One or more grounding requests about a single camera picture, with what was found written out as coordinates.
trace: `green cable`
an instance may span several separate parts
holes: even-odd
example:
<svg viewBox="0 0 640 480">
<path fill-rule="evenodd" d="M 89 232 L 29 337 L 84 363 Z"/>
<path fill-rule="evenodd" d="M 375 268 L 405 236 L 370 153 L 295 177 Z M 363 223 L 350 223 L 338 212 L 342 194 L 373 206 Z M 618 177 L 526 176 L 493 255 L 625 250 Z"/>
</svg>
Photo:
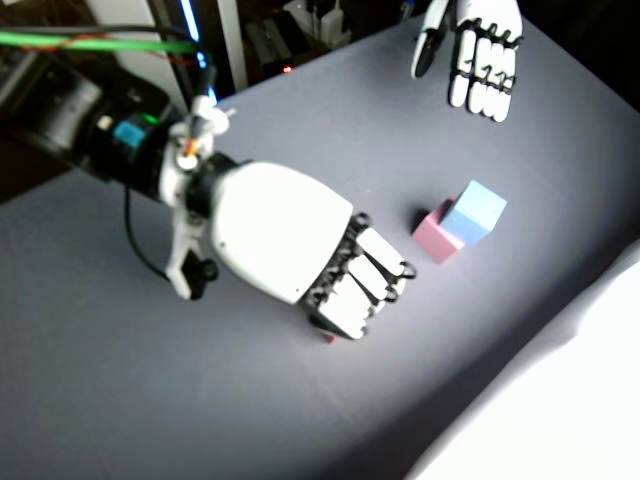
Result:
<svg viewBox="0 0 640 480">
<path fill-rule="evenodd" d="M 57 47 L 73 50 L 146 50 L 167 53 L 192 53 L 195 46 L 190 42 L 149 42 L 140 40 L 115 40 L 111 38 L 79 38 L 69 44 L 73 36 L 37 35 L 32 33 L 15 33 L 0 31 L 0 45 L 15 47 Z"/>
</svg>

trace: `green led light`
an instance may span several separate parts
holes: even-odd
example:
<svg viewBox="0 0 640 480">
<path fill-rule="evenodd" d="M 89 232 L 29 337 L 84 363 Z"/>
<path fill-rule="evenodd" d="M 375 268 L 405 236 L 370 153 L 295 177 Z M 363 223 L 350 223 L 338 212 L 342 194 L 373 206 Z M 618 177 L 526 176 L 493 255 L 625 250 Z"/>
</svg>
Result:
<svg viewBox="0 0 640 480">
<path fill-rule="evenodd" d="M 150 123 L 151 125 L 157 125 L 160 123 L 160 120 L 158 120 L 153 115 L 149 115 L 148 113 L 141 113 L 140 116 L 144 118 L 147 121 L 147 123 Z"/>
</svg>

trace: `dark background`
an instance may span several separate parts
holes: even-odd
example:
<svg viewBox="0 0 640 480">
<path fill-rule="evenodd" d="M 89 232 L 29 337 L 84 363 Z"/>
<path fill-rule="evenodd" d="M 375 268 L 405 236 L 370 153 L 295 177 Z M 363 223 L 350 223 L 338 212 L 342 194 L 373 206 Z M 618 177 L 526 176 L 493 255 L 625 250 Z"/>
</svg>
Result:
<svg viewBox="0 0 640 480">
<path fill-rule="evenodd" d="M 316 0 L 332 4 L 333 0 Z M 281 8 L 284 0 L 238 0 L 242 24 L 265 18 Z M 417 0 L 415 15 L 426 9 L 428 0 Z M 216 3 L 194 0 L 201 29 L 224 50 Z M 353 41 L 391 27 L 398 18 L 402 0 L 342 0 L 341 6 L 353 32 Z M 636 109 L 640 109 L 637 88 L 640 68 L 635 61 L 640 18 L 637 0 L 520 0 L 523 15 L 569 51 Z M 24 0 L 12 7 L 0 2 L 0 24 L 91 24 L 83 0 Z M 527 48 L 526 30 L 522 48 Z M 227 65 L 220 68 L 228 75 Z M 541 88 L 553 88 L 552 85 Z M 15 142 L 0 137 L 0 202 L 64 172 L 65 167 Z"/>
</svg>

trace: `robotic hand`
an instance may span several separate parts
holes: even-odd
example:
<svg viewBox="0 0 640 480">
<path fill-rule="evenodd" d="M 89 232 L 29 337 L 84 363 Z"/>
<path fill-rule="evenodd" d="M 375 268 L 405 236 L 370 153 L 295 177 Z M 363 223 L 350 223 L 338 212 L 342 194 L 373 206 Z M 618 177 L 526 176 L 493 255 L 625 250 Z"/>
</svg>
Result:
<svg viewBox="0 0 640 480">
<path fill-rule="evenodd" d="M 190 137 L 194 122 L 197 138 Z M 198 97 L 190 121 L 169 133 L 159 192 L 174 209 L 166 274 L 176 292 L 198 298 L 215 277 L 198 246 L 208 233 L 217 256 L 245 282 L 299 303 L 326 334 L 362 338 L 367 319 L 398 299 L 415 269 L 324 184 L 281 165 L 236 164 L 214 153 L 214 137 L 228 127 L 227 115 Z"/>
<path fill-rule="evenodd" d="M 449 0 L 433 0 L 427 9 L 411 65 L 413 78 L 431 65 L 446 29 Z M 522 17 L 516 0 L 457 0 L 457 59 L 449 101 L 471 113 L 502 122 L 507 118 L 516 75 L 516 50 L 522 40 Z"/>
</svg>

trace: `white palm cover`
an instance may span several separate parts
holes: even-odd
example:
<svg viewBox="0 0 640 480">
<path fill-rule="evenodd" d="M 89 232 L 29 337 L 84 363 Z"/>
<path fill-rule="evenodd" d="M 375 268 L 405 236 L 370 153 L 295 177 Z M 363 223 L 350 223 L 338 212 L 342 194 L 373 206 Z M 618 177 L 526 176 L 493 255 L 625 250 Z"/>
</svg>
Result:
<svg viewBox="0 0 640 480">
<path fill-rule="evenodd" d="M 423 76 L 446 34 L 450 0 L 433 0 L 425 13 L 411 65 L 413 78 Z M 502 122 L 511 105 L 516 80 L 516 50 L 522 40 L 522 16 L 516 0 L 457 0 L 456 50 L 449 101 L 467 103 L 471 113 Z"/>
</svg>

